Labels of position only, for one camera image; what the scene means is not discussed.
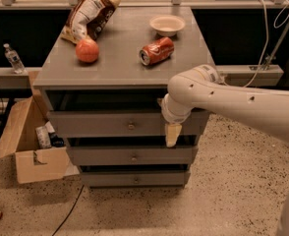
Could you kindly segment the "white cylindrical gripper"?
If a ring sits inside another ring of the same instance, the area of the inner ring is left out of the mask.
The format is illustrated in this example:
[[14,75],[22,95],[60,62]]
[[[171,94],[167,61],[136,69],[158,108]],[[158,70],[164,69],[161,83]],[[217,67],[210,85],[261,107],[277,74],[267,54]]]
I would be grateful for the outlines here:
[[191,100],[184,95],[167,93],[161,101],[161,113],[171,124],[165,125],[165,142],[168,148],[176,145],[182,130],[181,123],[191,115],[194,108]]

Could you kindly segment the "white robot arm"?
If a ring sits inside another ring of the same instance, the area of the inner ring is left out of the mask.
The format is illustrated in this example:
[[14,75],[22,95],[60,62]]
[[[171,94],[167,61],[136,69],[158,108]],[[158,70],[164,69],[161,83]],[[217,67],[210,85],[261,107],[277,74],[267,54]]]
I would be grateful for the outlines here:
[[166,144],[174,146],[180,126],[201,108],[289,143],[289,91],[232,87],[217,71],[201,65],[172,77],[161,100]]

